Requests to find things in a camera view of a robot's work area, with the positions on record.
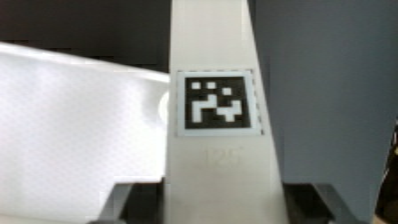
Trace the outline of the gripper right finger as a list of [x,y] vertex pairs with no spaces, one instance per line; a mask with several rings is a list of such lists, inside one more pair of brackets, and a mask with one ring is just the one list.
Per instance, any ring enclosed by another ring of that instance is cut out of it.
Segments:
[[327,224],[368,224],[354,215],[343,197],[331,184],[317,183],[315,190],[322,198],[322,202],[333,214],[333,220]]

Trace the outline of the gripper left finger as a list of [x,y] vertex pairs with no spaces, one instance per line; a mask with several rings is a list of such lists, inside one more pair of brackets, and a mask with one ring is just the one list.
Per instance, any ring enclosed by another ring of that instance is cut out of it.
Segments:
[[132,192],[132,184],[114,185],[98,218],[87,224],[127,224],[123,212]]

